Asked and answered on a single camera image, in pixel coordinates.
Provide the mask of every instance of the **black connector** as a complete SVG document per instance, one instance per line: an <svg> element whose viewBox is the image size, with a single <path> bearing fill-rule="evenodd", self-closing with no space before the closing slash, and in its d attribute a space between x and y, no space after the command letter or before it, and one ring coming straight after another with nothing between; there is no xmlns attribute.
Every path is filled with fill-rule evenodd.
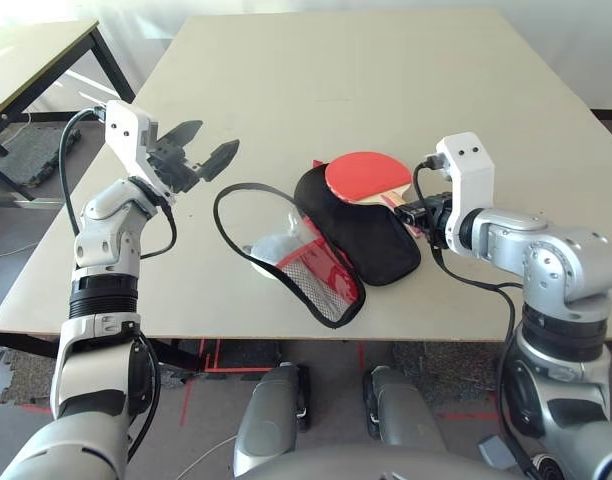
<svg viewBox="0 0 612 480"><path fill-rule="evenodd" d="M93 107L93 110L95 112L95 116L99 119L99 121L102 123L106 123L106 107L104 107L103 105L98 105L96 107Z"/></svg>
<svg viewBox="0 0 612 480"><path fill-rule="evenodd" d="M446 249L448 245L444 230L452 212L453 195L450 192L444 192L425 197L424 200L428 210L421 200L418 200L396 207L394 210L395 216L402 223L419 228L433 246ZM433 231L435 231L436 238L431 238Z"/></svg>
<svg viewBox="0 0 612 480"><path fill-rule="evenodd" d="M444 166L444 158L442 154L433 153L432 155L426 155L423 165L431 170L439 170Z"/></svg>

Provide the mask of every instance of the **ping pong paddle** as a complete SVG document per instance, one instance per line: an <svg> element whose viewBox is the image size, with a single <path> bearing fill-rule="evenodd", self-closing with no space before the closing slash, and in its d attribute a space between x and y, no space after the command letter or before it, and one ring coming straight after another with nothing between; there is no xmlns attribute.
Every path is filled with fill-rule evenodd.
<svg viewBox="0 0 612 480"><path fill-rule="evenodd" d="M326 167L326 184L337 198L355 205L384 205L392 210L406 201L402 194L413 176L397 159L377 152L342 155ZM415 238L421 231L408 227Z"/></svg>

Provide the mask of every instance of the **white cable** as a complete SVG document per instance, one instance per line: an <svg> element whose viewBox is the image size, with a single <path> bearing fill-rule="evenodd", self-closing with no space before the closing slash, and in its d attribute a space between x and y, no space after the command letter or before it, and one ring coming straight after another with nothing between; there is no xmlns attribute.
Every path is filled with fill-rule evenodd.
<svg viewBox="0 0 612 480"><path fill-rule="evenodd" d="M20 133L22 133L23 130L26 129L26 127L28 127L28 125L30 125L30 119L31 119L31 114L30 112L27 112L26 115L28 115L28 121L24 124L24 126L22 128L20 128L19 130L17 130L15 132L15 135L13 135L12 137L10 137L8 140L6 140L4 143L2 143L2 147L5 147L6 145L8 145L10 142L12 142L13 140L15 140L15 138L17 138L17 135L19 135Z"/></svg>
<svg viewBox="0 0 612 480"><path fill-rule="evenodd" d="M237 438L237 435L233 435L230 438L227 438L226 440L224 440L223 442L219 442L217 445L215 445L214 447L212 447L210 450L208 450L206 453L204 453L201 457L199 457L197 460L195 460L193 463L191 463L186 470L184 470L182 473L179 474L179 476L175 479L175 480L181 480L182 477L184 477L184 475L186 475L188 472L190 472L192 470L192 468L197 465L199 462L201 462L202 460L204 460L208 455L210 455L211 453L213 453L215 450L217 450L219 447L223 447L224 445L226 445L228 442L232 442L233 440L235 440Z"/></svg>
<svg viewBox="0 0 612 480"><path fill-rule="evenodd" d="M0 258L7 257L8 255L15 255L16 253L23 252L24 250L28 250L29 248L35 247L39 242L31 243L30 245L26 245L25 247L18 248L17 250L13 250L12 252L0 253Z"/></svg>

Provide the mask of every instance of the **wooden paddle handle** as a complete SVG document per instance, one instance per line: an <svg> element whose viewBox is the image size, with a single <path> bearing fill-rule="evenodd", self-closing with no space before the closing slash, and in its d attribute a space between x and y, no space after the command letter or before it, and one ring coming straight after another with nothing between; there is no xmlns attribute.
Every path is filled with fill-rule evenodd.
<svg viewBox="0 0 612 480"><path fill-rule="evenodd" d="M382 193L382 199L384 200L384 203L393 211L396 207L407 203L406 200L404 200L397 192ZM424 236L424 233L419 228L411 227L410 225L404 226L408 229L413 238L422 238Z"/></svg>

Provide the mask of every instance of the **wall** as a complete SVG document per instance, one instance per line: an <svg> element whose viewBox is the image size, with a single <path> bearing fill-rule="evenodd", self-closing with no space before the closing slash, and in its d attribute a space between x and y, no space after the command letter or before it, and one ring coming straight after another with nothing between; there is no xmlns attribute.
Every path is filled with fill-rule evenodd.
<svg viewBox="0 0 612 480"><path fill-rule="evenodd" d="M407 6L497 7L589 107L612 108L612 0L0 0L0 25L98 18L137 90L189 15ZM33 109L88 106L113 98L108 87L88 54Z"/></svg>

